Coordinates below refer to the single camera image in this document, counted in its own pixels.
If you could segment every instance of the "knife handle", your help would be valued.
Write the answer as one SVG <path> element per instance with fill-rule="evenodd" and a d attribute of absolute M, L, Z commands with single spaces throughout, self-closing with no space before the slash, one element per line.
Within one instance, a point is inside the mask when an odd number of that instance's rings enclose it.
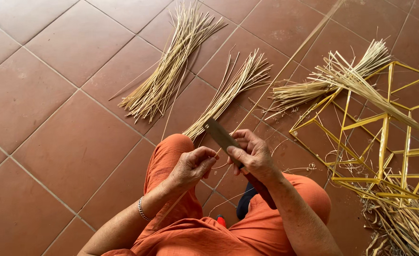
<path fill-rule="evenodd" d="M 262 196 L 263 200 L 268 204 L 268 206 L 275 210 L 277 209 L 276 204 L 273 201 L 273 198 L 269 194 L 268 189 L 261 181 L 252 175 L 252 173 L 247 173 L 244 175 L 247 180 L 252 184 L 252 186 L 257 190 L 257 192 Z"/>

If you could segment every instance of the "forearm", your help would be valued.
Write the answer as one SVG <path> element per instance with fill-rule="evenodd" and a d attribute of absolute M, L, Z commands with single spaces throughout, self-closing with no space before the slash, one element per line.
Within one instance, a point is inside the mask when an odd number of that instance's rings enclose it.
<path fill-rule="evenodd" d="M 342 255 L 322 220 L 284 177 L 266 183 L 297 255 Z"/>
<path fill-rule="evenodd" d="M 173 191 L 164 180 L 144 195 L 142 211 L 147 217 L 155 216 L 168 200 L 179 191 Z M 78 256 L 102 255 L 110 250 L 130 249 L 149 221 L 138 211 L 138 201 L 105 223 L 82 248 Z"/>

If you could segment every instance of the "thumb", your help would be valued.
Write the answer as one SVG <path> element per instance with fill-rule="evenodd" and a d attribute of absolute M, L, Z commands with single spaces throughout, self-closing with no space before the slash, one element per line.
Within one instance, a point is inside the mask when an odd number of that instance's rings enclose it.
<path fill-rule="evenodd" d="M 246 151 L 244 151 L 241 148 L 237 148 L 235 146 L 229 146 L 227 148 L 227 153 L 231 157 L 233 157 L 234 159 L 236 159 L 236 160 L 238 160 L 238 161 L 240 161 L 242 163 L 247 162 L 247 159 L 250 157 L 250 155 L 247 154 Z"/>
<path fill-rule="evenodd" d="M 216 158 L 210 157 L 208 159 L 203 160 L 195 170 L 202 177 L 207 171 L 211 170 L 211 167 L 216 163 Z"/>

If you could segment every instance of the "bamboo lantern frame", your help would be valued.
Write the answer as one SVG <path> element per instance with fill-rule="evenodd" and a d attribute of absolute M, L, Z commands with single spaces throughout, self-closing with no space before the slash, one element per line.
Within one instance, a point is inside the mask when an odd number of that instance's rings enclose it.
<path fill-rule="evenodd" d="M 398 61 L 392 61 L 389 64 L 385 65 L 384 67 L 380 68 L 379 70 L 375 71 L 374 73 L 372 73 L 368 77 L 366 77 L 365 80 L 371 78 L 372 76 L 374 76 L 376 74 L 379 74 L 380 72 L 382 72 L 385 69 L 388 69 L 388 96 L 387 96 L 387 98 L 385 98 L 385 100 L 388 103 L 394 105 L 396 108 L 402 108 L 402 109 L 406 110 L 408 112 L 408 117 L 411 118 L 413 110 L 418 109 L 419 105 L 409 108 L 409 107 L 403 106 L 399 103 L 396 103 L 396 102 L 390 100 L 390 98 L 391 98 L 391 95 L 393 93 L 404 90 L 408 87 L 411 87 L 413 85 L 418 84 L 419 79 L 410 83 L 410 84 L 402 86 L 401 88 L 399 88 L 397 90 L 392 91 L 391 85 L 392 85 L 392 79 L 393 79 L 393 74 L 394 74 L 394 67 L 396 65 L 401 66 L 403 68 L 406 68 L 410 71 L 419 73 L 419 70 L 417 70 L 415 68 L 404 65 L 404 64 L 402 64 Z M 303 115 L 300 116 L 299 120 L 290 129 L 289 133 L 297 141 L 299 141 L 303 146 L 305 146 L 316 158 L 318 158 L 323 164 L 325 164 L 325 166 L 327 166 L 332 171 L 332 181 L 334 181 L 335 183 L 337 183 L 337 184 L 339 184 L 339 185 L 341 185 L 345 188 L 348 188 L 348 189 L 351 189 L 351 190 L 355 191 L 361 198 L 364 198 L 364 199 L 382 201 L 386 204 L 391 205 L 394 208 L 405 208 L 405 209 L 419 210 L 418 207 L 409 206 L 411 200 L 418 200 L 419 201 L 419 192 L 418 192 L 419 181 L 418 181 L 417 186 L 413 189 L 413 191 L 411 191 L 408 188 L 408 185 L 407 185 L 407 179 L 408 178 L 419 178 L 419 174 L 408 174 L 407 173 L 409 158 L 414 157 L 414 156 L 419 156 L 419 148 L 415 148 L 415 149 L 410 148 L 411 126 L 407 126 L 406 143 L 405 143 L 404 149 L 403 150 L 398 150 L 398 151 L 391 151 L 387 147 L 388 128 L 389 128 L 390 120 L 394 119 L 394 116 L 392 116 L 388 113 L 382 113 L 382 114 L 378 114 L 378 115 L 375 115 L 373 117 L 369 117 L 369 118 L 365 118 L 365 119 L 361 119 L 361 120 L 355 119 L 353 116 L 351 116 L 347 112 L 352 91 L 349 90 L 349 92 L 348 92 L 347 102 L 346 102 L 345 108 L 342 108 L 336 102 L 334 102 L 334 99 L 342 91 L 342 89 L 343 88 L 340 87 L 334 93 L 332 93 L 329 96 L 326 96 L 326 97 L 321 96 L 321 97 L 317 98 L 315 100 L 314 104 L 312 104 L 312 106 Z M 343 117 L 342 127 L 341 127 L 341 132 L 339 134 L 339 137 L 336 137 L 328 129 L 326 129 L 320 122 L 318 122 L 318 115 L 325 108 L 327 108 L 328 105 L 330 105 L 330 104 L 334 104 L 335 107 L 339 108 L 341 111 L 344 112 L 344 117 Z M 319 112 L 313 118 L 309 119 L 307 122 L 305 122 L 303 124 L 300 124 L 304 121 L 306 116 L 308 116 L 312 111 L 316 110 L 317 108 L 319 108 L 322 105 L 323 105 L 323 107 L 319 110 Z M 347 119 L 352 120 L 354 122 L 354 124 L 345 125 Z M 375 121 L 381 120 L 381 119 L 383 120 L 383 125 L 382 125 L 381 130 L 377 133 L 377 135 L 372 134 L 368 129 L 366 129 L 364 127 L 366 124 L 369 124 L 369 123 L 372 123 L 372 122 L 375 122 Z M 316 124 L 321 130 L 323 130 L 326 133 L 326 135 L 328 135 L 332 140 L 334 140 L 338 144 L 337 156 L 342 153 L 342 150 L 346 150 L 346 152 L 349 153 L 353 157 L 353 159 L 346 160 L 346 161 L 338 161 L 339 157 L 336 157 L 336 160 L 334 162 L 326 162 L 320 156 L 318 156 L 318 154 L 313 152 L 312 149 L 308 145 L 306 145 L 304 142 L 302 142 L 297 137 L 297 133 L 298 133 L 297 131 L 299 129 L 303 128 L 304 126 L 307 126 L 311 123 Z M 367 146 L 367 148 L 364 150 L 363 154 L 360 157 L 358 157 L 357 154 L 355 154 L 346 145 L 344 145 L 344 143 L 341 143 L 343 132 L 347 131 L 349 129 L 353 129 L 355 127 L 362 128 L 363 130 L 365 130 L 366 132 L 368 132 L 372 136 L 372 141 L 369 143 L 369 145 Z M 378 170 L 373 170 L 372 168 L 370 168 L 364 162 L 364 156 L 365 156 L 366 152 L 372 147 L 372 144 L 375 141 L 378 141 L 380 143 L 379 168 L 378 168 Z M 394 154 L 402 154 L 404 156 L 400 174 L 388 174 L 384 171 L 388 167 L 388 165 L 389 165 L 391 159 L 393 158 Z M 344 177 L 338 171 L 336 171 L 337 165 L 341 165 L 341 164 L 360 164 L 360 165 L 364 166 L 365 168 L 367 168 L 372 173 L 374 173 L 375 177 L 374 178 Z M 396 182 L 394 182 L 392 180 L 394 178 L 399 179 L 400 184 L 397 184 Z M 357 182 L 357 183 L 365 182 L 367 184 L 367 187 L 366 188 L 355 187 L 352 184 L 352 182 Z M 382 186 L 389 187 L 390 191 L 394 191 L 394 192 L 393 193 L 379 192 L 378 189 L 375 188 L 375 186 L 380 185 L 380 184 Z"/>

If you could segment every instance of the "hand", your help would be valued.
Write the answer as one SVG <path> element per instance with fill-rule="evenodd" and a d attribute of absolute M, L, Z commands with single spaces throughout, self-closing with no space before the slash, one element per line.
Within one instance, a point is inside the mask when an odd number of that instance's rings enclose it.
<path fill-rule="evenodd" d="M 172 191 L 187 191 L 194 187 L 202 177 L 208 178 L 211 167 L 218 159 L 219 155 L 216 155 L 216 151 L 207 147 L 199 147 L 194 151 L 183 153 L 166 181 L 172 187 Z"/>
<path fill-rule="evenodd" d="M 227 153 L 242 162 L 245 168 L 260 182 L 266 185 L 284 178 L 281 171 L 273 164 L 271 153 L 264 140 L 247 129 L 234 132 L 232 137 L 234 139 L 243 138 L 244 140 L 238 141 L 241 148 L 230 146 L 227 148 Z M 227 163 L 233 164 L 232 159 L 229 158 Z M 233 165 L 233 170 L 235 175 L 240 174 L 238 166 Z"/>

